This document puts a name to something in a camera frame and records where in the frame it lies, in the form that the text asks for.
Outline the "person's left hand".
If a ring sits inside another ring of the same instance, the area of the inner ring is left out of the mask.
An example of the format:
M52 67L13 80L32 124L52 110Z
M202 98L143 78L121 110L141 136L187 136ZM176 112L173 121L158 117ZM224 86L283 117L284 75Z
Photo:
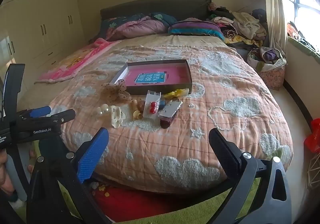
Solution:
M30 157L30 160L34 159L35 157L35 150L32 148L29 151L29 157ZM7 159L8 159L8 155L6 150L5 149L1 150L1 190L3 190L5 194L11 196L14 193L15 188L5 168L5 163L7 162ZM29 164L27 169L31 175L34 169L34 165Z

